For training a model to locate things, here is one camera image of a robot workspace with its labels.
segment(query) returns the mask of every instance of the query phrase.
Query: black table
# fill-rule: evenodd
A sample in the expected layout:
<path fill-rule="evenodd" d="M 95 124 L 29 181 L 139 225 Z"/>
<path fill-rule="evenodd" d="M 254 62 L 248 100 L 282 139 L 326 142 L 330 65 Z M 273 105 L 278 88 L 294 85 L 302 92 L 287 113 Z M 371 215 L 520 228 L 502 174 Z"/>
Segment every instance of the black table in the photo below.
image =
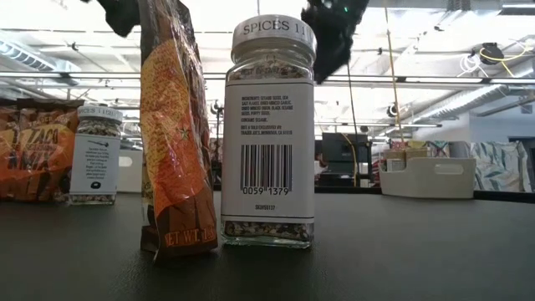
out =
<path fill-rule="evenodd" d="M 311 250 L 219 247 L 168 268 L 139 249 L 137 195 L 1 203 L 0 300 L 535 300 L 535 205 L 316 198 Z"/>

